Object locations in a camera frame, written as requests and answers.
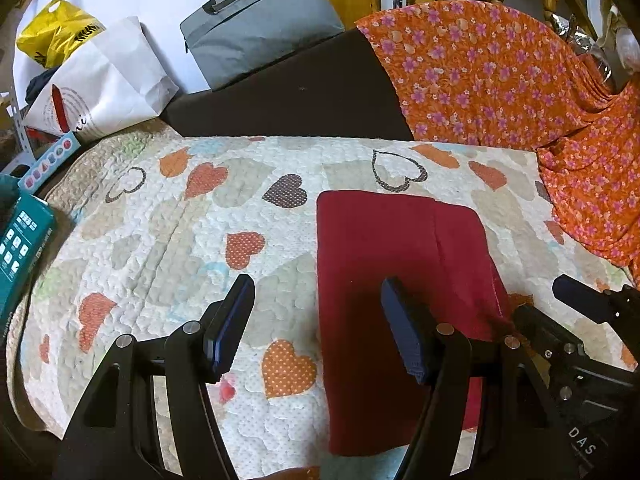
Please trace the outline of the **maroon red garment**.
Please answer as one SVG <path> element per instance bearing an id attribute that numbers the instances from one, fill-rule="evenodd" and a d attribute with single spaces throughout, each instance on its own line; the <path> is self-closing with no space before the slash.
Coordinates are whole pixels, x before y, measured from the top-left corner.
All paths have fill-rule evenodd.
<path id="1" fill-rule="evenodd" d="M 318 301 L 329 449 L 406 445 L 436 378 L 440 323 L 493 341 L 509 299 L 477 213 L 429 197 L 330 191 L 317 200 Z"/>

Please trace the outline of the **heart patterned white quilt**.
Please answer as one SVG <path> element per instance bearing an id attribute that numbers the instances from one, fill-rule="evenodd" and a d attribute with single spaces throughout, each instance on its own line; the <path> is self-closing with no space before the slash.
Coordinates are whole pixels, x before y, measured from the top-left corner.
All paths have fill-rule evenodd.
<path id="1" fill-rule="evenodd" d="M 9 329 L 9 399 L 23 428 L 62 437 L 121 334 L 166 336 L 240 273 L 257 302 L 232 369 L 209 390 L 243 479 L 317 463 L 329 412 L 317 307 L 324 191 L 420 195 L 475 210 L 508 292 L 594 358 L 631 368 L 614 332 L 556 300 L 568 274 L 620 287 L 625 270 L 552 219 L 536 156 L 503 148 L 330 138 L 185 138 L 159 120 L 108 136 L 49 192 L 58 225 Z"/>

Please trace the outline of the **teal cardboard box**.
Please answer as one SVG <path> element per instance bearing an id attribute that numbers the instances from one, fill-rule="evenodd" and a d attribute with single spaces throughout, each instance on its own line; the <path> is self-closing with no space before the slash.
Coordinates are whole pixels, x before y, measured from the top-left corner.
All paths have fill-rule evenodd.
<path id="1" fill-rule="evenodd" d="M 8 330 L 23 289 L 55 228 L 49 205 L 1 176 L 1 333 Z"/>

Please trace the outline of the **orange floral fabric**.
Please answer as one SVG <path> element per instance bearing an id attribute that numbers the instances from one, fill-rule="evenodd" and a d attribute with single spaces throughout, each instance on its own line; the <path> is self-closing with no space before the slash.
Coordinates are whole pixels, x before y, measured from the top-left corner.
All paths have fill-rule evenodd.
<path id="1" fill-rule="evenodd" d="M 544 23 L 433 1 L 362 18 L 416 140 L 532 151 L 555 221 L 639 271 L 639 83 L 620 92 Z"/>

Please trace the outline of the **light blue patterned box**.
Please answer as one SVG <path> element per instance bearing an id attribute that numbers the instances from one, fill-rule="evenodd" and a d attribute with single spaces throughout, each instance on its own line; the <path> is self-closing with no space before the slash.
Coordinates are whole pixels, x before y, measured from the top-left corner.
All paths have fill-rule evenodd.
<path id="1" fill-rule="evenodd" d="M 80 148 L 75 133 L 63 134 L 47 151 L 30 166 L 18 181 L 18 188 L 29 194 L 35 194 L 58 168 L 62 166 Z"/>

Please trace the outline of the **black mattress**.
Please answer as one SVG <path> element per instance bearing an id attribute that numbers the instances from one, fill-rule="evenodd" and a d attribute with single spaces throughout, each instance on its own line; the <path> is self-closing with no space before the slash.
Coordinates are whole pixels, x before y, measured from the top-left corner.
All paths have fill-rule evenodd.
<path id="1" fill-rule="evenodd" d="M 357 29 L 222 89 L 178 96 L 160 119 L 189 138 L 412 139 L 390 77 Z"/>

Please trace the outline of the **yellow plastic bag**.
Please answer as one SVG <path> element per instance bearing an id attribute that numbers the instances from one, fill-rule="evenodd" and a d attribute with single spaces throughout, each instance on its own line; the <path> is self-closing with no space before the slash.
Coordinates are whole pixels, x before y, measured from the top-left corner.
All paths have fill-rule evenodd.
<path id="1" fill-rule="evenodd" d="M 62 65 L 104 25 L 66 0 L 50 1 L 17 35 L 17 49 L 43 68 Z"/>

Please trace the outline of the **grey laptop bag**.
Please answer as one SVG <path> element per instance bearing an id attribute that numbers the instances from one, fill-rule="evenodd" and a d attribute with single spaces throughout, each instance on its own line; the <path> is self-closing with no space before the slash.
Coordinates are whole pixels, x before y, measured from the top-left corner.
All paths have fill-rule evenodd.
<path id="1" fill-rule="evenodd" d="M 180 30 L 209 88 L 217 90 L 345 27 L 330 0 L 208 0 Z"/>

